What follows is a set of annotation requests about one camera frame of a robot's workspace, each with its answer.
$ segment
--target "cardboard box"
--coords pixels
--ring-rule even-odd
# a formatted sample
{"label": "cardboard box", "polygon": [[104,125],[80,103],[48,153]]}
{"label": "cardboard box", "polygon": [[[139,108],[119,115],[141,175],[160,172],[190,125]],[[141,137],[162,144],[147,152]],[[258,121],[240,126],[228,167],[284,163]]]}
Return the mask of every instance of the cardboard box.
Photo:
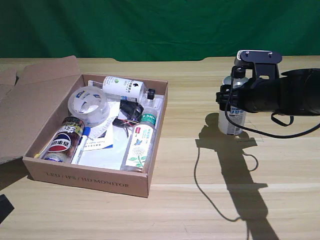
{"label": "cardboard box", "polygon": [[[13,72],[2,74],[2,83],[11,83]],[[168,99],[168,82],[130,78],[145,82],[164,95],[162,114],[146,173],[111,170],[60,163],[33,156],[50,140],[69,116],[69,96],[88,80],[103,82],[104,75],[81,74],[75,56],[27,66],[17,84],[3,87],[0,102],[0,163],[22,160],[36,181],[88,188],[112,193],[148,197]]]}
{"label": "cardboard box", "polygon": [[0,72],[0,102],[15,86],[17,70],[15,68]]}

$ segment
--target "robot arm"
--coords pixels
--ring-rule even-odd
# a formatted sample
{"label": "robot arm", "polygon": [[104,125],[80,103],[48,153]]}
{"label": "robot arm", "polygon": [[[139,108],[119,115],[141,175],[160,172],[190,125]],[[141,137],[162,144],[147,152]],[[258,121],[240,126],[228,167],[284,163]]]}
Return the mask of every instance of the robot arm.
{"label": "robot arm", "polygon": [[281,122],[274,118],[276,114],[290,116],[290,124],[293,116],[320,116],[320,68],[291,70],[279,77],[277,64],[281,60],[282,56],[277,52],[238,51],[231,76],[236,69],[242,68],[252,70],[252,77],[237,88],[232,88],[232,84],[222,85],[216,93],[220,109],[229,110],[230,106],[235,106],[249,113],[272,113],[271,119],[278,124]]}

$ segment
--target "cardboard flap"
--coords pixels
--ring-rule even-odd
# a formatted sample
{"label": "cardboard flap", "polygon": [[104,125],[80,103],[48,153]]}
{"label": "cardboard flap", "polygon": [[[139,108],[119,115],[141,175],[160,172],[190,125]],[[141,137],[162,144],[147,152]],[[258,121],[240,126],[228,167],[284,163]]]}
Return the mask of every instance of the cardboard flap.
{"label": "cardboard flap", "polygon": [[79,75],[16,85],[0,102],[0,164],[25,156],[56,109],[67,100]]}
{"label": "cardboard flap", "polygon": [[15,86],[17,69],[9,68],[0,72],[0,102]]}
{"label": "cardboard flap", "polygon": [[0,72],[0,85],[14,86],[16,84],[17,69],[9,68]]}
{"label": "cardboard flap", "polygon": [[75,56],[67,56],[26,66],[17,85],[33,84],[80,74]]}

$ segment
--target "wooden table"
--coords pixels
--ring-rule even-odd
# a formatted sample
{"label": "wooden table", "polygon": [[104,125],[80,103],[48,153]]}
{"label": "wooden table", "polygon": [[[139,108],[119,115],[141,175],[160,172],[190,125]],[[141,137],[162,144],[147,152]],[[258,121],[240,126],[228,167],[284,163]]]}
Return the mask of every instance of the wooden table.
{"label": "wooden table", "polygon": [[[22,70],[42,61],[0,59],[0,70]],[[169,81],[149,198],[32,181],[20,161],[6,163],[0,166],[0,193],[15,209],[1,224],[0,239],[320,239],[320,130],[294,139],[251,132],[237,139],[222,135],[215,96],[233,62],[234,57],[79,59],[83,73]],[[279,71],[318,67],[320,56],[284,57]],[[286,135],[319,120],[297,117],[292,126],[281,127],[269,113],[255,113],[245,124]],[[195,184],[197,160],[195,177],[211,202]],[[256,160],[258,168],[249,171]]]}

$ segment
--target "clear bottle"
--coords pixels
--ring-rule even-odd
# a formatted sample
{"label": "clear bottle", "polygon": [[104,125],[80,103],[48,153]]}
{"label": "clear bottle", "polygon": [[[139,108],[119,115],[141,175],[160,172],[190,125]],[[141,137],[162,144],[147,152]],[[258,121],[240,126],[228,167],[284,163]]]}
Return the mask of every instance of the clear bottle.
{"label": "clear bottle", "polygon": [[155,91],[149,89],[142,100],[143,112],[140,123],[134,126],[120,170],[146,172],[156,135],[157,110],[154,108]]}
{"label": "clear bottle", "polygon": [[[237,68],[233,74],[233,89],[241,87],[244,83],[248,81],[246,77],[246,70],[244,68]],[[231,84],[231,75],[227,76],[223,81],[223,85]],[[236,124],[243,126],[245,124],[246,112],[235,106],[230,106],[230,111],[227,112],[229,118]],[[225,115],[225,110],[219,110],[218,117],[218,128],[220,131],[227,135],[237,136],[242,133],[242,129],[236,127],[228,121]]]}

